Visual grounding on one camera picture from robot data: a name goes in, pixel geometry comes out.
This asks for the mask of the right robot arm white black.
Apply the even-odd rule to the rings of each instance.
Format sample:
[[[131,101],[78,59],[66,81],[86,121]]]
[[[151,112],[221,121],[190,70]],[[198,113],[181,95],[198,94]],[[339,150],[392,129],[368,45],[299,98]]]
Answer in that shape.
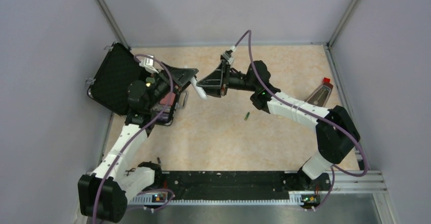
[[[219,66],[198,81],[197,86],[207,95],[218,98],[225,96],[229,89],[251,91],[250,100],[258,110],[314,130],[318,149],[296,173],[299,185],[312,189],[327,169],[343,161],[359,142],[360,134],[344,107],[328,109],[298,100],[272,86],[270,77],[271,73],[261,60],[252,62],[244,74],[231,68],[222,58]]]

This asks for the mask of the white remote control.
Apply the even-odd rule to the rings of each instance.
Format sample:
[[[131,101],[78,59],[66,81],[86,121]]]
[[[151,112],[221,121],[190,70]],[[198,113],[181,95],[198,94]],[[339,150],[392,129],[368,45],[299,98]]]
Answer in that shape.
[[[193,86],[194,90],[196,91],[197,95],[201,99],[207,101],[208,100],[208,96],[207,96],[206,92],[204,91],[204,89],[202,87],[199,87],[197,85],[197,79],[196,79],[195,76],[190,79],[190,83]]]

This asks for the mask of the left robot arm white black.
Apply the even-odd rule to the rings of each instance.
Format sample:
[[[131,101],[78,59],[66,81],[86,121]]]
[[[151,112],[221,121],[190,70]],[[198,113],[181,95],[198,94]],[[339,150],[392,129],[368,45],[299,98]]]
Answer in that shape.
[[[196,77],[197,68],[162,64],[150,73],[139,65],[109,68],[104,65],[89,87],[90,97],[125,117],[116,142],[90,173],[78,181],[80,213],[93,219],[119,222],[129,201],[145,188],[159,189],[163,176],[151,167],[138,167],[126,174],[138,148],[150,137],[161,112],[154,107],[166,97],[185,90]]]

